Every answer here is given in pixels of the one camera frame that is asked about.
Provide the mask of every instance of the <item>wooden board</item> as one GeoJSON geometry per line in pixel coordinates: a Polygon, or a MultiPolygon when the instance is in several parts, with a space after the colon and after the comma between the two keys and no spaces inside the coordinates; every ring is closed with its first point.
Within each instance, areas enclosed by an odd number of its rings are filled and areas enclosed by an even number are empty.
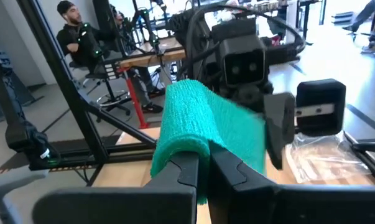
{"type": "MultiPolygon", "coordinates": [[[[170,49],[179,48],[181,47],[181,45],[179,42],[177,42],[175,37],[170,37],[166,39],[161,39],[159,47],[162,50],[170,50],[170,49]]],[[[148,42],[143,44],[140,48],[146,52],[150,52],[152,50],[152,47],[150,43],[148,42]]],[[[133,51],[131,55],[134,56],[134,55],[140,55],[140,54],[142,54],[142,52],[135,50],[133,51]]],[[[173,51],[164,53],[164,55],[162,56],[162,61],[173,62],[173,61],[181,60],[185,57],[186,56],[185,56],[184,50],[173,50],[173,51]]],[[[158,58],[156,55],[148,55],[148,56],[141,56],[141,57],[123,60],[121,61],[120,66],[122,68],[127,68],[127,67],[132,67],[132,66],[148,67],[148,66],[158,65],[159,63],[160,63],[160,58],[158,58]]]]}
{"type": "MultiPolygon", "coordinates": [[[[141,130],[154,139],[158,139],[160,128],[149,128],[141,130]]],[[[118,144],[130,144],[139,142],[128,134],[122,134],[118,144]]],[[[267,177],[278,184],[296,184],[295,177],[283,159],[283,170],[276,170],[271,164],[270,158],[266,156],[267,177]]],[[[105,164],[97,176],[93,187],[141,187],[150,181],[151,161],[125,162],[119,164],[105,164]]],[[[305,184],[344,184],[344,185],[375,185],[375,179],[371,175],[358,175],[343,180],[328,180],[323,182],[309,182],[305,184]]],[[[197,223],[210,224],[208,205],[197,206],[197,223]]]]}

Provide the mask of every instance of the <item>man's beard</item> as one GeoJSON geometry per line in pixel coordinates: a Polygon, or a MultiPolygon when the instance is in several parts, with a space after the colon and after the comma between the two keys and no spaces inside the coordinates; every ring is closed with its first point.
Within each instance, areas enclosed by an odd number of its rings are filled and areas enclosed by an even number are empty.
{"type": "Polygon", "coordinates": [[[82,22],[79,22],[79,21],[77,21],[76,19],[70,19],[70,23],[72,23],[72,24],[78,26],[78,25],[80,25],[82,22]]]}

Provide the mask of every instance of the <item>black jacket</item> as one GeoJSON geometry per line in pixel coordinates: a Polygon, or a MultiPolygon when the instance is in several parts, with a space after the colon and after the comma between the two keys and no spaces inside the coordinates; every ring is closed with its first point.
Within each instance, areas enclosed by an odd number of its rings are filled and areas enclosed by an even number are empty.
{"type": "MultiPolygon", "coordinates": [[[[96,41],[112,41],[116,38],[114,33],[105,33],[94,28],[92,28],[92,31],[96,41]]],[[[57,33],[56,38],[62,48],[64,56],[71,54],[71,58],[75,63],[86,67],[91,67],[96,63],[96,59],[91,57],[81,46],[78,48],[78,51],[74,53],[67,49],[68,44],[78,43],[78,27],[65,24],[63,29],[57,33]]]]}

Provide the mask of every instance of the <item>black cap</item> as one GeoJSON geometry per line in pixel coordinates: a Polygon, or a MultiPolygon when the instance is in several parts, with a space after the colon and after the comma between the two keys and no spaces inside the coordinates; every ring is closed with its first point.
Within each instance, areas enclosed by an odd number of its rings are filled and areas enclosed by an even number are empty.
{"type": "Polygon", "coordinates": [[[72,2],[61,1],[57,4],[57,12],[60,13],[60,15],[63,15],[73,6],[74,6],[74,3],[72,2]]]}

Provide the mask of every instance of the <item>person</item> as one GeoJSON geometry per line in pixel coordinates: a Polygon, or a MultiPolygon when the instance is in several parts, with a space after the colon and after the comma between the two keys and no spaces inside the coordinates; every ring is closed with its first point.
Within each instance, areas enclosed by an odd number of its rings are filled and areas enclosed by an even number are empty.
{"type": "MultiPolygon", "coordinates": [[[[70,1],[60,1],[57,5],[57,11],[67,22],[57,34],[57,41],[64,55],[70,54],[75,63],[88,67],[90,72],[105,72],[104,66],[97,67],[97,59],[87,54],[86,50],[78,45],[78,31],[82,24],[82,17],[78,8],[70,1]]],[[[92,29],[92,33],[96,41],[111,41],[116,38],[114,33],[106,33],[98,29],[92,29]]],[[[120,53],[114,51],[110,51],[105,55],[107,55],[106,59],[122,57],[120,53]]],[[[153,104],[149,94],[151,97],[160,96],[165,94],[165,90],[160,90],[153,85],[150,73],[140,73],[139,76],[131,76],[131,81],[137,98],[142,105],[143,113],[162,112],[163,108],[153,104]]]]}
{"type": "Polygon", "coordinates": [[[364,7],[364,9],[357,15],[353,23],[346,27],[342,27],[342,29],[348,30],[351,32],[356,32],[359,29],[360,25],[366,22],[366,20],[374,12],[375,12],[375,0],[370,0],[367,3],[367,5],[364,7]]]}

